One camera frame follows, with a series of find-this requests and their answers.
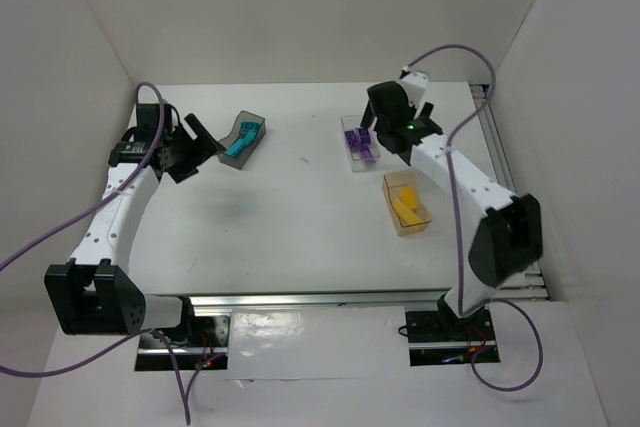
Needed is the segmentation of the long yellow lego plate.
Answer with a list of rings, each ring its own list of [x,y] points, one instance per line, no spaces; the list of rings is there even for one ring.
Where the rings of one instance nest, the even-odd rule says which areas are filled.
[[[399,219],[403,221],[407,226],[414,226],[423,223],[423,219],[420,216],[418,216],[414,211],[405,207],[397,199],[394,199],[392,201],[392,208],[394,209]]]

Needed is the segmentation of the teal rectangular lego brick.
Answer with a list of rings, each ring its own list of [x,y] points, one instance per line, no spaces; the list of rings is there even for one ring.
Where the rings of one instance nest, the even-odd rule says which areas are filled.
[[[231,158],[238,158],[243,151],[248,147],[243,142],[243,138],[238,138],[235,142],[226,150],[225,154]]]

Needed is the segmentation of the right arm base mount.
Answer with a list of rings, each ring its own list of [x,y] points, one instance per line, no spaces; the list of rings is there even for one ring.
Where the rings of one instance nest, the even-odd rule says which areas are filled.
[[[444,325],[437,311],[406,311],[405,323],[397,333],[407,340],[411,367],[470,364],[474,355],[477,363],[500,362],[487,309],[453,329]]]

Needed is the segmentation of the teal rounded lego brick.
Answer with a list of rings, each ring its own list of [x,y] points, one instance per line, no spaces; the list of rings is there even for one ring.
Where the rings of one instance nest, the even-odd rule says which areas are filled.
[[[260,131],[261,124],[254,121],[244,121],[240,126],[240,134],[242,137],[256,137]]]

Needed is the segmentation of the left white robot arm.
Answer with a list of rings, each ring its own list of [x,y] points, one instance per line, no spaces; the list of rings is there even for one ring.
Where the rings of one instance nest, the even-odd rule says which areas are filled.
[[[136,124],[111,150],[101,206],[69,259],[48,267],[44,284],[67,335],[136,335],[175,328],[189,311],[181,296],[144,294],[129,277],[140,222],[161,179],[181,183],[224,152],[194,114],[141,104]]]

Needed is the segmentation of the purple oval lego brick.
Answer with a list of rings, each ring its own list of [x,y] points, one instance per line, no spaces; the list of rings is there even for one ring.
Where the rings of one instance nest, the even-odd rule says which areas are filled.
[[[371,133],[368,129],[358,127],[356,129],[356,133],[358,135],[359,143],[361,145],[368,146],[372,144]]]

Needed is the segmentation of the small yellow lego brick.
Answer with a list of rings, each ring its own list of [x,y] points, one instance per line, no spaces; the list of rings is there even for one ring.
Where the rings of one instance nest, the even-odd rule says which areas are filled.
[[[418,197],[415,191],[410,187],[401,188],[397,193],[396,199],[412,211],[416,211],[418,209]]]

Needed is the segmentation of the dark purple lego plate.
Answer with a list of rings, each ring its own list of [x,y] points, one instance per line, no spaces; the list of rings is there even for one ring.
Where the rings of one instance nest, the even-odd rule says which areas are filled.
[[[377,157],[368,147],[362,147],[359,151],[360,163],[365,169],[373,169],[377,165]]]

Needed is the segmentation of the small teal lego cube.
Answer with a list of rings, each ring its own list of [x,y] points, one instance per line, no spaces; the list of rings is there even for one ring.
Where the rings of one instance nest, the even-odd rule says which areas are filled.
[[[243,137],[243,142],[246,145],[251,145],[255,141],[256,137],[257,137],[256,131],[248,131]]]

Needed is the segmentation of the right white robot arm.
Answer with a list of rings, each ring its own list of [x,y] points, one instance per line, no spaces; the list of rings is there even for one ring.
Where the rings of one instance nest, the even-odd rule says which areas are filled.
[[[451,198],[457,278],[438,300],[437,312],[453,330],[542,257],[541,208],[533,195],[518,196],[493,182],[450,144],[431,118],[432,104],[423,99],[427,84],[425,74],[405,69],[399,79],[369,87],[361,125]]]

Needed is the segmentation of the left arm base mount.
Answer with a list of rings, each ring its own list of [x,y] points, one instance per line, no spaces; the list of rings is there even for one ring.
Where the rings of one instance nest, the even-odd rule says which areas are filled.
[[[163,331],[181,371],[222,371],[228,368],[231,314],[192,315],[183,326]],[[171,371],[173,363],[165,344],[152,334],[139,339],[134,370]]]

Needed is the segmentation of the purple rounded lego brick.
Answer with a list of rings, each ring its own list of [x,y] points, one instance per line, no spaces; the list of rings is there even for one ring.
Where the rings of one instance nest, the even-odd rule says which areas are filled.
[[[355,151],[359,148],[359,145],[360,145],[359,135],[356,133],[355,130],[345,131],[344,137],[345,137],[346,145],[350,150]]]

